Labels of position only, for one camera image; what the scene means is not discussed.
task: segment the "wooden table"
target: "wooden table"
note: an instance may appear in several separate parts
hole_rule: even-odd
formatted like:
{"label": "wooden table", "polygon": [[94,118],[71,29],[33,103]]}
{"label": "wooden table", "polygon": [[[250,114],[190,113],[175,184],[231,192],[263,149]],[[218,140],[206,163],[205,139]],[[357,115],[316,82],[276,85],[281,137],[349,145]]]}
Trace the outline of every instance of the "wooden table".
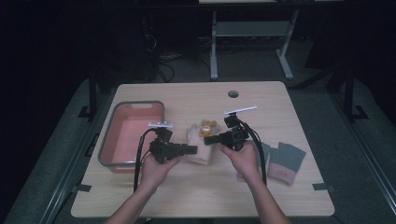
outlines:
{"label": "wooden table", "polygon": [[[230,98],[229,91],[238,91]],[[74,217],[109,217],[133,193],[133,174],[114,175],[102,166],[97,154],[114,106],[122,101],[159,100],[165,105],[165,119],[175,127],[173,143],[187,143],[186,131],[202,119],[213,119],[220,131],[227,131],[224,111],[256,105],[238,113],[260,136],[277,147],[292,144],[306,152],[292,186],[268,178],[268,188],[288,217],[326,217],[334,212],[327,190],[314,190],[323,183],[303,128],[288,92],[281,82],[210,82],[177,84],[134,84],[119,86],[98,138],[83,185],[72,207]],[[141,217],[257,217],[246,183],[237,177],[230,160],[214,150],[210,165],[184,160],[168,175],[143,210]]]}

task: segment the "black tape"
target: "black tape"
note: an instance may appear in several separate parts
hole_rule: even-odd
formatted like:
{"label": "black tape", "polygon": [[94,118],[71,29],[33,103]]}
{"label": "black tape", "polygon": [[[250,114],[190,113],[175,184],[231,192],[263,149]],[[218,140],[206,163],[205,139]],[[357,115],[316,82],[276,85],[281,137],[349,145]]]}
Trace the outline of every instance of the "black tape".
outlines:
{"label": "black tape", "polygon": [[92,140],[90,142],[90,145],[87,147],[87,150],[85,151],[85,157],[91,157],[93,150],[95,149],[96,142],[98,141],[99,133],[96,133],[93,135]]}
{"label": "black tape", "polygon": [[313,184],[314,190],[325,190],[328,189],[327,185],[325,183],[320,183],[320,184]]}
{"label": "black tape", "polygon": [[92,186],[91,185],[79,185],[78,190],[84,192],[90,192]]}

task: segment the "dark background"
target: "dark background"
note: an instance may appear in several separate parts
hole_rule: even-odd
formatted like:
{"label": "dark background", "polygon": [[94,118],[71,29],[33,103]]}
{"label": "dark background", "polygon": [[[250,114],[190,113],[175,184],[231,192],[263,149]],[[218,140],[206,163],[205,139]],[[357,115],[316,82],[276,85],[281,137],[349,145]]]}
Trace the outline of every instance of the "dark background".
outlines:
{"label": "dark background", "polygon": [[[102,91],[125,82],[150,82],[156,76],[157,55],[145,50],[144,34],[193,54],[195,38],[210,36],[211,14],[156,11],[152,12],[155,22],[141,26],[139,18],[147,11],[97,10],[100,4],[93,0],[6,0],[0,4],[3,221],[70,98],[90,72],[97,74]],[[283,8],[277,10],[275,16],[281,16]],[[225,17],[230,15],[234,14],[225,13]],[[257,14],[238,15],[249,20]],[[309,67],[326,69],[349,55],[347,65],[355,77],[370,88],[396,124],[394,15],[394,4],[380,1],[347,1],[326,10],[307,7],[300,13],[293,39],[309,36],[315,40]],[[125,67],[109,55],[133,63]]]}

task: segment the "black cable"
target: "black cable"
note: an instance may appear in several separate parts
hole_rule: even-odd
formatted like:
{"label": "black cable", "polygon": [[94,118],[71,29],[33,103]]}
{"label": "black cable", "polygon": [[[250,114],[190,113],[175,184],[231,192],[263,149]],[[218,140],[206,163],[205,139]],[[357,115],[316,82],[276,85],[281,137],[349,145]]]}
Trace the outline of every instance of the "black cable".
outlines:
{"label": "black cable", "polygon": [[204,60],[202,60],[202,59],[200,59],[200,58],[196,58],[196,60],[199,61],[199,62],[201,62],[201,63],[203,63],[203,64],[205,65],[205,67],[210,71],[209,65],[208,65]]}
{"label": "black cable", "polygon": [[168,83],[168,82],[172,81],[172,79],[175,77],[175,69],[172,66],[165,64],[165,63],[159,63],[158,65],[165,66],[172,71],[171,77],[169,79],[166,79],[165,73],[161,69],[158,69],[158,74],[163,79],[163,82]]}
{"label": "black cable", "polygon": [[332,214],[332,217],[337,220],[339,223],[341,224],[346,224],[345,222],[343,222],[343,220],[341,220],[341,218],[339,218],[338,216],[336,216],[335,214]]}
{"label": "black cable", "polygon": [[177,55],[173,58],[170,58],[170,59],[163,59],[161,63],[170,63],[170,62],[177,61],[180,59],[191,59],[191,58],[195,59],[194,56],[191,56],[189,54],[179,54],[179,55]]}
{"label": "black cable", "polygon": [[148,153],[149,153],[149,151],[147,151],[146,153],[145,153],[145,155],[143,155],[142,156],[142,160],[140,160],[140,163],[142,163],[143,162],[143,160],[145,159],[145,157],[148,155]]}
{"label": "black cable", "polygon": [[264,158],[264,150],[262,149],[262,142],[259,141],[260,137],[259,135],[256,133],[256,131],[254,131],[253,129],[251,129],[245,122],[243,122],[240,119],[236,119],[240,124],[242,124],[242,126],[244,126],[244,128],[247,130],[247,132],[250,134],[251,138],[253,138],[254,144],[256,144],[256,147],[259,151],[259,155],[260,155],[260,163],[262,164],[262,181],[264,181],[264,184],[267,185],[267,172],[265,171],[265,158]]}
{"label": "black cable", "polygon": [[146,134],[148,134],[151,131],[155,132],[155,130],[156,129],[154,129],[154,128],[148,129],[140,137],[139,146],[137,148],[137,153],[136,153],[136,163],[134,165],[134,192],[137,189],[137,183],[139,183],[139,173],[140,173],[140,166],[141,166],[140,157],[142,156],[142,148],[143,148],[143,144],[145,142]]}

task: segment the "plastic container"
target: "plastic container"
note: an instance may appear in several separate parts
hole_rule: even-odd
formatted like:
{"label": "plastic container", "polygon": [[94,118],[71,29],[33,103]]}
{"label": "plastic container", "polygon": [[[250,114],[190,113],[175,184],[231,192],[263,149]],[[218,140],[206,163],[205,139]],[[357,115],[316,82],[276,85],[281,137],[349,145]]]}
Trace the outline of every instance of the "plastic container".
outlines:
{"label": "plastic container", "polygon": [[[140,137],[148,130],[149,122],[164,122],[165,107],[160,101],[122,102],[114,107],[107,125],[98,160],[113,173],[132,173]],[[145,137],[143,155],[156,137],[149,132]]]}

